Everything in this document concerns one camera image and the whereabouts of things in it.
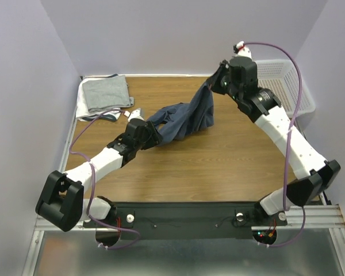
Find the blue tank top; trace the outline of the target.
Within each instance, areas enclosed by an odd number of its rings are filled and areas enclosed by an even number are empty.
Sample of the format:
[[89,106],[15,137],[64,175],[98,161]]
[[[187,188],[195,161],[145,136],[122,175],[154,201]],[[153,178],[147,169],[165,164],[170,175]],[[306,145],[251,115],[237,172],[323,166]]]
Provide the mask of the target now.
[[160,146],[181,141],[214,125],[214,101],[206,80],[189,103],[177,103],[159,109],[147,119],[162,136]]

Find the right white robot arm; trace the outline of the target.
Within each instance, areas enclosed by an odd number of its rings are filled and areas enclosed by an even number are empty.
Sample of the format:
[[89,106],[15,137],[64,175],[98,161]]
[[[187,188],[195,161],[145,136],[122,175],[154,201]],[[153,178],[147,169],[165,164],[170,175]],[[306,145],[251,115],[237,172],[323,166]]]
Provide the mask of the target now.
[[291,206],[302,207],[321,194],[333,182],[341,166],[318,153],[291,124],[278,97],[258,84],[258,66],[249,57],[235,56],[223,60],[209,78],[213,92],[229,95],[256,126],[284,155],[286,168],[295,180],[262,198],[253,210],[259,224],[267,224],[274,214]]

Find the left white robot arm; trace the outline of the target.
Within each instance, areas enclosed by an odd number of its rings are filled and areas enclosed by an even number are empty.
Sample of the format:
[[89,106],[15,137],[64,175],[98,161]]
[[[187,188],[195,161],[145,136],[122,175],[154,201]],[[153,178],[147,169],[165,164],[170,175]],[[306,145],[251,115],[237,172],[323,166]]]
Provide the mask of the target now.
[[80,221],[97,219],[109,227],[116,222],[113,204],[106,198],[84,198],[94,191],[97,181],[124,167],[139,150],[147,150],[162,142],[162,135],[152,122],[133,118],[125,131],[93,158],[66,172],[53,171],[47,177],[35,212],[64,232]]

